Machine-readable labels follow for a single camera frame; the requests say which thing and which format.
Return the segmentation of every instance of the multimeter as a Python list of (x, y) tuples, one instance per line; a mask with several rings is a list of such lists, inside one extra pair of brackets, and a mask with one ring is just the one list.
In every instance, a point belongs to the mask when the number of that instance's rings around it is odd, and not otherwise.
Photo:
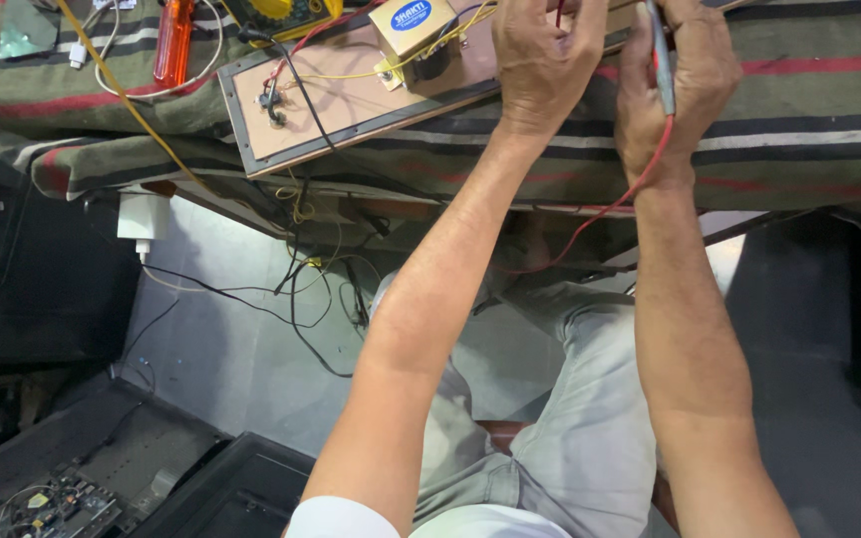
[[(314, 27), (341, 16), (343, 0), (222, 0), (222, 4), (241, 26), (253, 22), (258, 30), (283, 41), (305, 35)], [(251, 41), (254, 47), (269, 45)]]

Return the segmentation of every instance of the orange screwdriver handle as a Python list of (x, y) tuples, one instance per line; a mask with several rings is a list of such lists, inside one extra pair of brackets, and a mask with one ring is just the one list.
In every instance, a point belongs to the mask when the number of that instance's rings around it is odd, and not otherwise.
[(185, 83), (193, 10), (194, 0), (167, 0), (161, 9), (155, 81), (162, 87), (174, 88)]

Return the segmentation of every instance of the screwdriver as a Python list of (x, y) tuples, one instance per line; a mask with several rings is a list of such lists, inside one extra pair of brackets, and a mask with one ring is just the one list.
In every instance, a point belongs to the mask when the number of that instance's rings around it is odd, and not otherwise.
[(647, 11), (653, 25), (653, 67), (656, 69), (656, 87), (667, 116), (676, 114), (676, 94), (673, 89), (673, 72), (670, 70), (670, 48), (663, 33), (663, 19), (653, 0), (646, 0)]
[(155, 82), (161, 87), (174, 88), (185, 83), (193, 10), (194, 0), (167, 0), (161, 8), (154, 72)]

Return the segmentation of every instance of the hand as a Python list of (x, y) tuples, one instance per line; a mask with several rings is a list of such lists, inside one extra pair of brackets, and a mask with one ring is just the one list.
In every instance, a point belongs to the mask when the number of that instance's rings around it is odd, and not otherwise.
[(494, 22), (497, 76), (508, 130), (550, 139), (586, 90), (600, 62), (606, 0), (576, 0), (569, 33), (547, 20), (557, 0), (502, 0)]
[[(733, 95), (742, 69), (733, 54), (722, 13), (699, 0), (657, 0), (674, 32), (678, 61), (673, 132), (643, 187), (692, 188), (690, 158), (703, 133)], [(637, 4), (627, 44), (620, 55), (616, 149), (632, 184), (643, 173), (666, 124), (663, 103), (652, 78), (653, 32), (645, 5)]]

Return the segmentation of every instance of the table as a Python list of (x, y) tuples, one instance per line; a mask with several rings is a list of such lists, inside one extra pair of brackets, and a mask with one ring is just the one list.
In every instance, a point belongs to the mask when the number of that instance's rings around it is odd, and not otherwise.
[[(78, 0), (73, 8), (84, 18), (89, 4)], [(123, 38), (109, 65), (125, 87), (151, 81), (159, 10), (144, 2), (124, 14)], [(204, 28), (217, 28), (205, 8), (198, 12)], [(831, 206), (861, 225), (861, 0), (777, 0), (741, 7), (728, 18), (746, 76), (694, 158), (698, 206), (741, 211)], [(106, 15), (92, 30), (97, 43), (111, 32), (112, 20)], [(223, 62), (253, 52), (234, 40), (229, 16), (221, 24), (227, 33)], [(190, 72), (207, 62), (215, 40), (202, 30), (193, 33)], [(276, 202), (243, 178), (217, 80), (140, 109), (212, 189), (249, 201), (257, 215), (184, 181), (117, 98), (101, 91), (91, 63), (80, 72), (69, 68), (65, 52), (74, 41), (63, 22), (57, 52), (0, 60), (0, 158), (29, 172), (52, 196), (74, 199), (91, 189), (171, 180), (181, 195), (284, 234), (266, 221)], [(577, 211), (622, 194), (625, 183), (612, 140), (615, 74), (615, 58), (607, 58), (531, 169), (516, 208)], [(415, 189), (449, 197), (472, 169), (499, 110), (496, 96), (366, 140), (344, 150), (345, 156)], [(295, 172), (310, 173), (312, 186), (325, 192), (417, 201), (333, 156)], [(293, 184), (287, 175), (267, 181), (275, 188)]]

